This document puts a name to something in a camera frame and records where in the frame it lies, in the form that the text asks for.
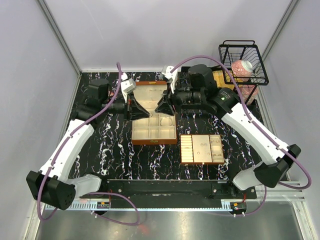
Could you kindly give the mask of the brown jewelry box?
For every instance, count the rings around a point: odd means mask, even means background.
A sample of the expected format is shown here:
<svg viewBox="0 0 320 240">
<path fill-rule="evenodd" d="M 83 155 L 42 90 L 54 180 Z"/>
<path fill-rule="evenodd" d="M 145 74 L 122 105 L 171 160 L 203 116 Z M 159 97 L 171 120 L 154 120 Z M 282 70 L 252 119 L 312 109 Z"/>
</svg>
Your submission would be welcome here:
<svg viewBox="0 0 320 240">
<path fill-rule="evenodd" d="M 176 117 L 155 112 L 166 89 L 165 81 L 136 83 L 134 97 L 149 112 L 149 118 L 132 121 L 133 145 L 175 145 L 177 143 Z"/>
</svg>

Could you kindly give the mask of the brown jewelry tray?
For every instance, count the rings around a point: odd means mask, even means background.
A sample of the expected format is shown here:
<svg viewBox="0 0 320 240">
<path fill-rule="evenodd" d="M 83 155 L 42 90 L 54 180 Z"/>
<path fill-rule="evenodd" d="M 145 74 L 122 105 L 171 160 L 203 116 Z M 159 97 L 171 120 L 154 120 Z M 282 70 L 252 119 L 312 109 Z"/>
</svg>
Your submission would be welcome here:
<svg viewBox="0 0 320 240">
<path fill-rule="evenodd" d="M 219 134 L 181 134 L 180 163 L 185 165 L 224 164 L 222 139 Z"/>
</svg>

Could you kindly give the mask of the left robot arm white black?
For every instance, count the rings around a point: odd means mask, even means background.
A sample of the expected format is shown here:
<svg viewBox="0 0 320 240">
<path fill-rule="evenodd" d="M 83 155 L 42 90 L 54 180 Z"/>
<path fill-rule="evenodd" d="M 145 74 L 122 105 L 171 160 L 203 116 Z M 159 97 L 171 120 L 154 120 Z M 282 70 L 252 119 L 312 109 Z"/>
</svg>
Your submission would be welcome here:
<svg viewBox="0 0 320 240">
<path fill-rule="evenodd" d="M 96 174 L 69 178 L 71 168 L 87 140 L 107 113 L 122 114 L 126 121 L 148 118 L 150 115 L 135 99 L 136 82 L 124 75 L 115 89 L 106 79 L 89 82 L 68 128 L 49 160 L 39 171 L 30 171 L 26 182 L 39 207 L 42 203 L 66 210 L 74 201 L 88 193 L 103 198 L 108 186 Z"/>
</svg>

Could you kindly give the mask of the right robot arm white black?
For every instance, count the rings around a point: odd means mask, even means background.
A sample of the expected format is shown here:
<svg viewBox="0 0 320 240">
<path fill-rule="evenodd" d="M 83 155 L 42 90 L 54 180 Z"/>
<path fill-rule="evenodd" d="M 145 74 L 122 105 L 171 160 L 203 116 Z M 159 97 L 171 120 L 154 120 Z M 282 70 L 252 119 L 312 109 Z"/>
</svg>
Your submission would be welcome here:
<svg viewBox="0 0 320 240">
<path fill-rule="evenodd" d="M 237 131 L 258 153 L 261 163 L 241 170 L 227 185 L 228 195 L 239 198 L 245 190 L 255 185 L 274 188 L 291 168 L 301 149 L 288 145 L 272 134 L 242 105 L 239 96 L 231 89 L 218 87 L 211 68 L 197 64 L 188 69 L 188 82 L 178 88 L 178 72 L 173 66 L 165 66 L 160 79 L 167 89 L 157 103 L 155 112 L 174 116 L 181 110 L 207 112 Z"/>
</svg>

